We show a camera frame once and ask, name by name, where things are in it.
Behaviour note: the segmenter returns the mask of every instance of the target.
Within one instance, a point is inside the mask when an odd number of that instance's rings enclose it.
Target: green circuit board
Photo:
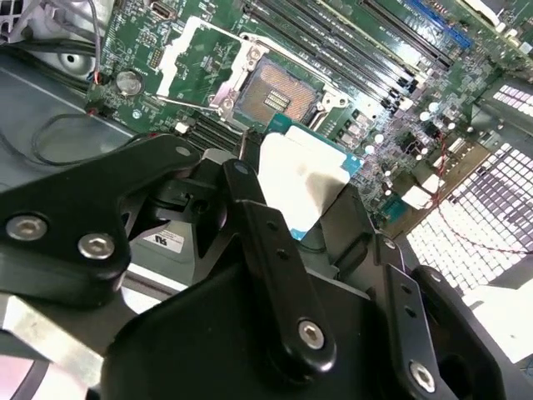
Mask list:
[[[200,149],[229,150],[239,132],[285,113],[364,161],[353,184],[386,222],[401,207],[383,183],[423,163],[420,147],[438,148],[428,123],[466,137],[471,104],[491,82],[533,76],[533,6],[507,2],[500,18],[501,31],[462,0],[117,0],[87,103]],[[121,72],[142,90],[121,90]]]

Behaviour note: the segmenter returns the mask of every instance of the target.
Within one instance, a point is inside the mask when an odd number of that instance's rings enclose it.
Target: red wire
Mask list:
[[[439,174],[439,185],[438,185],[438,188],[436,190],[434,199],[436,201],[437,212],[441,216],[442,221],[444,221],[446,226],[451,230],[451,232],[454,235],[456,235],[457,237],[459,237],[459,238],[463,239],[464,241],[468,242],[472,246],[476,246],[478,248],[484,248],[485,250],[489,250],[489,251],[492,251],[492,252],[499,252],[499,253],[525,254],[525,255],[533,254],[533,251],[528,252],[528,251],[524,251],[524,250],[514,250],[512,248],[491,247],[491,246],[487,246],[487,245],[485,245],[483,243],[474,242],[473,240],[470,240],[468,237],[466,237],[462,233],[457,232],[450,225],[448,220],[444,217],[444,213],[442,212],[442,209],[441,209],[441,181],[442,181],[442,177],[444,176],[444,167],[445,167],[445,159],[446,159],[446,143],[444,141],[444,136],[442,135],[442,133],[439,136],[439,140],[441,141],[441,165],[439,166],[439,172],[438,172],[438,174]]]

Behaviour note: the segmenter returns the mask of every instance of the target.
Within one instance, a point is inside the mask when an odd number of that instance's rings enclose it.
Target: wire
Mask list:
[[[31,53],[26,52],[20,48],[13,47],[11,45],[0,46],[0,53],[6,53],[19,61],[37,69],[41,73],[53,78],[65,86],[74,89],[81,94],[85,94],[89,89],[89,83],[87,81],[77,79],[64,73],[63,71],[52,67],[47,62],[33,56]]]
[[[26,52],[74,54],[88,57],[94,57],[96,51],[92,43],[72,39],[23,40],[5,46]]]
[[[59,121],[62,121],[64,119],[89,118],[92,115],[93,115],[93,112],[90,112],[90,113],[87,113],[87,114],[58,114],[55,117],[50,118],[37,131],[35,131],[35,133],[32,135],[32,139],[31,139],[32,155],[40,163],[42,163],[44,165],[48,165],[48,166],[52,166],[52,167],[71,167],[73,165],[78,165],[80,163],[86,163],[88,161],[92,161],[92,160],[98,159],[98,158],[102,157],[105,154],[109,154],[109,153],[115,152],[115,151],[117,151],[119,149],[122,149],[122,148],[124,148],[126,146],[129,146],[130,144],[132,144],[134,142],[137,142],[137,141],[145,139],[145,138],[150,138],[150,137],[153,136],[151,134],[141,133],[141,134],[138,134],[136,136],[130,137],[124,144],[122,144],[121,146],[111,150],[111,152],[107,152],[107,153],[104,153],[104,154],[98,154],[97,156],[88,157],[88,158],[84,158],[84,159],[81,159],[81,160],[72,160],[72,161],[59,162],[59,161],[54,161],[54,160],[51,160],[49,158],[46,158],[46,157],[44,157],[41,154],[40,145],[42,143],[42,141],[41,141],[42,135],[44,133],[46,133],[50,129],[50,127],[52,125],[54,125],[55,123],[58,123]]]
[[[309,247],[309,246],[306,246],[305,244],[303,244],[301,241],[299,240],[296,240],[296,243],[298,244],[298,246],[301,247],[301,249],[306,252],[306,253],[312,253],[312,254],[322,254],[322,253],[325,253],[327,248],[326,246],[324,247],[319,247],[319,248],[313,248],[313,247]]]
[[[100,76],[100,52],[102,51],[100,42],[100,29],[98,28],[97,8],[94,5],[94,0],[87,1],[89,3],[89,7],[91,8],[92,27],[94,28],[94,82],[98,85]]]
[[[499,253],[524,254],[524,255],[533,254],[533,251],[515,250],[515,249],[512,249],[512,248],[498,248],[498,247],[487,246],[487,245],[485,245],[483,243],[474,242],[473,240],[470,240],[468,237],[466,237],[462,233],[457,232],[450,225],[450,223],[448,222],[448,220],[444,216],[444,213],[442,212],[442,208],[441,208],[441,194],[442,194],[441,193],[441,190],[442,190],[441,189],[441,182],[442,182],[442,178],[444,176],[444,168],[445,168],[445,164],[446,164],[445,163],[445,160],[446,160],[446,142],[444,140],[444,135],[442,133],[439,136],[439,141],[441,142],[441,165],[439,166],[439,171],[438,171],[439,184],[438,184],[438,188],[436,190],[434,199],[435,199],[435,202],[436,202],[437,212],[439,213],[439,216],[442,218],[442,221],[444,221],[444,224],[452,231],[452,233],[454,235],[456,235],[457,237],[459,237],[459,238],[463,239],[464,241],[468,242],[472,246],[476,246],[478,248],[484,248],[485,250],[489,250],[489,251],[492,251],[492,252],[499,252]]]

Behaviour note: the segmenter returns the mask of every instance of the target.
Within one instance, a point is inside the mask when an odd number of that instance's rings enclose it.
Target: sticker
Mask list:
[[[155,243],[175,253],[182,252],[183,243],[185,242],[184,237],[170,231],[160,231],[155,235],[145,237],[144,240],[148,240],[148,242]]]

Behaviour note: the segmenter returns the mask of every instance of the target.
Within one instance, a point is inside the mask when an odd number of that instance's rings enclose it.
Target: bolt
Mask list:
[[[77,249],[85,258],[105,260],[115,251],[111,236],[105,233],[89,233],[77,243]]]
[[[233,100],[231,100],[230,98],[225,98],[222,102],[222,107],[225,109],[233,108]]]
[[[392,240],[390,240],[388,237],[384,237],[383,238],[383,242],[389,247],[391,248],[392,250],[394,250],[396,248],[396,245],[394,244],[394,242]]]
[[[252,60],[258,60],[260,56],[261,56],[261,52],[259,50],[257,50],[256,48],[253,48],[250,51],[250,58]]]
[[[47,223],[33,215],[19,215],[10,219],[6,225],[10,238],[26,242],[42,238],[47,230]]]
[[[416,361],[411,361],[409,364],[409,370],[411,371],[412,377],[421,388],[428,393],[435,392],[435,379],[433,379],[426,367]]]
[[[324,333],[311,321],[302,321],[298,325],[298,333],[305,344],[313,350],[320,350],[324,347]]]

